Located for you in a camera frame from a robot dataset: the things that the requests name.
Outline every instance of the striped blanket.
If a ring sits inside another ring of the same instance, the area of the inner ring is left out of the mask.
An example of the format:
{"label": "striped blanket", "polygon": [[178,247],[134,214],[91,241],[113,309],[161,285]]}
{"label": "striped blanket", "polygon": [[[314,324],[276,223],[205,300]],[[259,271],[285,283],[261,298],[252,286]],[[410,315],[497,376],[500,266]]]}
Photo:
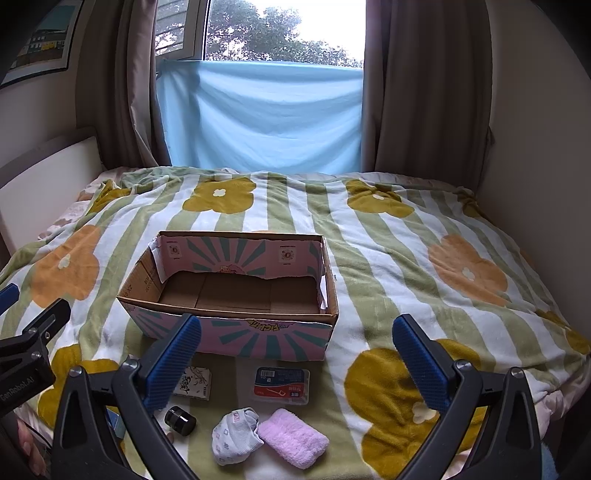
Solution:
{"label": "striped blanket", "polygon": [[[72,317],[51,341],[57,377],[30,401],[53,426],[68,369],[117,368],[152,340],[115,296],[160,230],[273,231],[326,237],[340,317],[324,362],[310,370],[310,402],[290,410],[330,440],[299,471],[263,447],[220,467],[212,429],[233,409],[264,419],[277,404],[251,397],[256,369],[273,360],[197,354],[209,368],[209,401],[173,397],[198,425],[175,447],[201,479],[394,478],[437,421],[414,388],[391,339],[392,320],[410,313],[453,358],[478,368],[525,369],[542,434],[589,383],[589,345],[572,331],[515,242],[479,210],[470,191],[391,174],[282,176],[194,168],[152,168],[105,183],[76,223],[21,248],[0,275],[21,297],[0,317],[3,338],[20,333],[56,297]],[[484,412],[477,410],[449,473],[465,459]],[[133,469],[149,476],[129,437]]]}

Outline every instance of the cardboard box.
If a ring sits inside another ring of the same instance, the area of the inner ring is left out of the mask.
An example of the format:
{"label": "cardboard box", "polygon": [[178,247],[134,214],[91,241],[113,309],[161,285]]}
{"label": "cardboard box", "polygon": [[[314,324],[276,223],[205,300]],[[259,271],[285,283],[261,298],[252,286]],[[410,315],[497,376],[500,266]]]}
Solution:
{"label": "cardboard box", "polygon": [[286,361],[324,360],[339,315],[320,235],[160,232],[117,298],[147,336],[192,313],[198,352]]}

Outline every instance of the bed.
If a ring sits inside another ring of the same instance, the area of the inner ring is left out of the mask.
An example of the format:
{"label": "bed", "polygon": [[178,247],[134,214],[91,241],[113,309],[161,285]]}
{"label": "bed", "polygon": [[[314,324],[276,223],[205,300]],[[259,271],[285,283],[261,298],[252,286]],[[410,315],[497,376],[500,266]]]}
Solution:
{"label": "bed", "polygon": [[[202,479],[394,478],[437,420],[393,348],[392,319],[401,313],[412,314],[453,358],[487,371],[523,367],[542,435],[589,385],[589,344],[468,190],[383,173],[159,167],[102,175],[86,189],[83,207],[18,249],[0,274],[0,287],[21,290],[0,317],[2,338],[20,333],[56,297],[72,306],[70,322],[49,345],[56,384],[28,403],[49,426],[69,368],[115,369],[151,343],[115,296],[161,230],[317,232],[326,237],[335,275],[340,317],[326,360],[299,364],[311,372],[310,402],[290,407],[330,439],[328,451],[305,472],[267,447],[242,464],[217,466],[210,453],[215,424],[246,406],[268,417],[277,406],[251,398],[254,372],[288,364],[198,353],[193,365],[212,372],[210,400],[174,397],[171,405],[197,417],[196,432],[177,437],[175,447]],[[65,171],[60,181],[68,182]],[[449,475],[465,461],[483,415],[475,414]],[[128,436],[124,449],[134,471],[146,475]]]}

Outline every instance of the hand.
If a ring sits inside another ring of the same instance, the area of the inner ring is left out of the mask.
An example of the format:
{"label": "hand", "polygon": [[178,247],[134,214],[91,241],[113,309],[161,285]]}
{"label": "hand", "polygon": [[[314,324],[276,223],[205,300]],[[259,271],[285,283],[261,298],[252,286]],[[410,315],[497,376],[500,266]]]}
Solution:
{"label": "hand", "polygon": [[35,475],[45,475],[47,473],[45,460],[39,453],[39,449],[33,441],[33,434],[29,428],[20,420],[18,422],[18,443],[22,451],[29,458],[29,468]]}

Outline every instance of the light blue sheet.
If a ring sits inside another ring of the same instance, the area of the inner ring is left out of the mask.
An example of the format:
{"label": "light blue sheet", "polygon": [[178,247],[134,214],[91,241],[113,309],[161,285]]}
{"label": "light blue sheet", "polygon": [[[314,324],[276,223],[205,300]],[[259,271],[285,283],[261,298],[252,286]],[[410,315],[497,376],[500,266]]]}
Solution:
{"label": "light blue sheet", "polygon": [[175,166],[359,171],[362,70],[164,60],[158,102]]}

